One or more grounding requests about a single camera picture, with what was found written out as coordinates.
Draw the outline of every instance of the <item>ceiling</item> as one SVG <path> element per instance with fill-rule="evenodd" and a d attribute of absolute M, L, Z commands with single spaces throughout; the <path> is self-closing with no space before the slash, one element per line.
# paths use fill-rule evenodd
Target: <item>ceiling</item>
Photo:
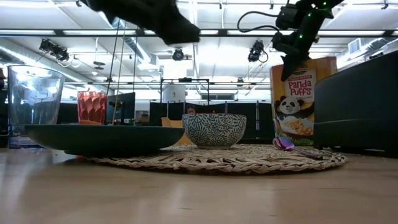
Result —
<path fill-rule="evenodd" d="M 275 4 L 274 9 L 270 9 L 271 4 Z M 398 0 L 389 0 L 389 7 L 382 10 L 384 1 L 381 0 L 352 0 L 344 1 L 339 7 L 334 8 L 335 19 L 327 20 L 322 29 L 396 29 L 398 21 Z M 86 6 L 77 7 L 75 0 L 51 1 L 51 0 L 14 0 L 0 1 L 0 29 L 109 29 L 109 24 L 97 12 L 93 12 Z M 279 8 L 285 4 L 285 0 L 188 0 L 178 1 L 180 12 L 193 21 L 201 29 L 235 29 L 240 16 L 248 11 L 261 11 L 277 14 Z M 251 15 L 245 18 L 241 27 L 249 28 L 264 24 L 275 24 L 275 18 L 260 15 Z M 127 28 L 135 29 L 134 24 L 127 23 Z M 33 52 L 42 54 L 39 50 L 41 37 L 7 37 Z M 258 68 L 257 65 L 249 63 L 247 60 L 249 49 L 255 37 L 203 37 L 197 46 L 196 65 L 199 77 L 236 80 L 238 77 L 246 77 L 248 72 L 253 73 L 255 80 L 259 82 L 269 76 L 269 67 L 282 63 L 278 52 L 268 48 L 270 52 L 269 61 L 264 67 Z M 260 38 L 268 44 L 271 38 Z M 92 37 L 54 37 L 51 38 L 55 43 L 68 48 L 68 52 L 80 60 L 80 66 L 75 68 L 69 66 L 70 70 L 88 77 L 91 80 L 103 81 L 111 73 L 112 52 L 114 49 L 115 38 L 102 37 L 98 39 L 98 53 L 96 50 L 96 39 Z M 310 56 L 313 58 L 324 57 L 327 55 L 338 55 L 347 49 L 347 44 L 353 38 L 322 38 L 319 43 L 311 48 Z M 145 52 L 156 54 L 162 60 L 160 64 L 178 62 L 170 61 L 170 53 L 174 47 L 167 46 L 157 37 L 138 38 L 138 44 Z M 135 71 L 138 80 L 151 81 L 159 78 L 158 72 L 135 69 L 134 52 L 124 45 L 123 41 L 117 38 L 116 60 L 113 65 L 113 76 L 120 74 L 132 78 Z M 185 44 L 183 47 L 185 54 L 193 54 L 193 45 Z M 123 51 L 122 65 L 120 66 L 121 53 Z M 104 70 L 98 71 L 99 74 L 93 76 L 95 65 L 93 61 L 104 62 Z M 192 61 L 188 62 L 188 67 L 193 66 Z"/>

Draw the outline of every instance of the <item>panda illustration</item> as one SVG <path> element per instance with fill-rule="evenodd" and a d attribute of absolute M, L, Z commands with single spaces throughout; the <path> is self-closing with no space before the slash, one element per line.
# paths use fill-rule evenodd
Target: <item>panda illustration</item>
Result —
<path fill-rule="evenodd" d="M 297 100 L 294 97 L 281 96 L 280 100 L 275 101 L 275 113 L 280 121 L 283 121 L 287 116 L 295 118 L 307 118 L 314 111 L 314 103 L 309 108 L 301 110 L 304 104 L 303 100 Z"/>

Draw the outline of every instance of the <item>dark green plate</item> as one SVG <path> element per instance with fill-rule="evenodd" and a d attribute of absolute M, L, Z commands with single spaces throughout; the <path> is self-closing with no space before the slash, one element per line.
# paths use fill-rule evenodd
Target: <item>dark green plate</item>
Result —
<path fill-rule="evenodd" d="M 96 157 L 131 157 L 156 153 L 182 137 L 183 128 L 28 124 L 25 130 L 37 144 L 66 153 Z"/>

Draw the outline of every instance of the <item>cereal box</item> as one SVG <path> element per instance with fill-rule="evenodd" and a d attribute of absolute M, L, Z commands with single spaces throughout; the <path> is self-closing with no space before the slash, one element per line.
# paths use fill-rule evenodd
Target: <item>cereal box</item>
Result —
<path fill-rule="evenodd" d="M 271 68 L 272 112 L 275 135 L 296 145 L 313 144 L 315 84 L 337 72 L 336 57 L 307 60 L 285 81 L 283 65 Z"/>

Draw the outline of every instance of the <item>chair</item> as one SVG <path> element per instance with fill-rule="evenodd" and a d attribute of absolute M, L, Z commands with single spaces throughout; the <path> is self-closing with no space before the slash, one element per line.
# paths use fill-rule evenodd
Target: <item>chair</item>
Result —
<path fill-rule="evenodd" d="M 162 118 L 163 127 L 182 128 L 182 121 L 172 121 L 169 118 Z M 177 144 L 193 144 L 184 134 Z"/>

